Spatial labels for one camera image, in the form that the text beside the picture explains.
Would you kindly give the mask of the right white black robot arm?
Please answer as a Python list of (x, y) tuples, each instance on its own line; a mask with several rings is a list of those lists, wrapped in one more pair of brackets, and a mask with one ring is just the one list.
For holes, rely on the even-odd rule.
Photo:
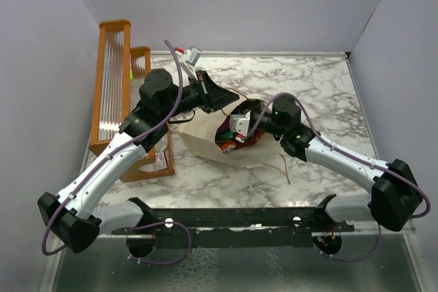
[(289, 156), (330, 169), (365, 190), (356, 196), (327, 196), (314, 210), (315, 225), (330, 231), (340, 222), (358, 220), (375, 221), (395, 232), (402, 230), (426, 199), (410, 167), (399, 159), (388, 163), (338, 146), (312, 124), (303, 124), (302, 113), (296, 101), (281, 96), (272, 110), (261, 105), (245, 110), (247, 122), (241, 127), (245, 136), (255, 130), (273, 135)]

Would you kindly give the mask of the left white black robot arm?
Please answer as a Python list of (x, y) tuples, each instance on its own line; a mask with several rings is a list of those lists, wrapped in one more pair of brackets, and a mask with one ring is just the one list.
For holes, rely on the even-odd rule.
[(115, 206), (98, 207), (106, 191), (135, 163), (154, 149), (176, 115), (201, 108), (219, 111), (238, 100), (235, 92), (214, 83), (199, 71), (187, 86), (175, 85), (164, 69), (152, 70), (139, 89), (140, 100), (120, 125), (105, 150), (70, 185), (56, 195), (38, 199), (47, 231), (74, 253), (84, 251), (102, 234), (121, 228), (145, 233), (151, 225), (149, 208), (131, 198)]

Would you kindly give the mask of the beige paper bag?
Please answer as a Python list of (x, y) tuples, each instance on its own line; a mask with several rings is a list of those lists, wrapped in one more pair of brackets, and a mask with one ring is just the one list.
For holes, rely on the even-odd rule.
[(280, 171), (288, 181), (286, 157), (279, 143), (271, 135), (265, 133), (255, 145), (241, 149), (235, 148), (227, 153), (223, 153), (218, 146), (220, 142), (227, 139), (235, 140), (231, 131), (216, 134), (226, 117), (240, 114), (250, 107), (260, 108), (265, 104), (264, 101), (256, 98), (240, 95), (238, 101), (210, 114), (197, 109), (193, 119), (180, 124), (177, 131), (187, 149), (195, 156), (238, 168), (250, 169), (266, 165)]

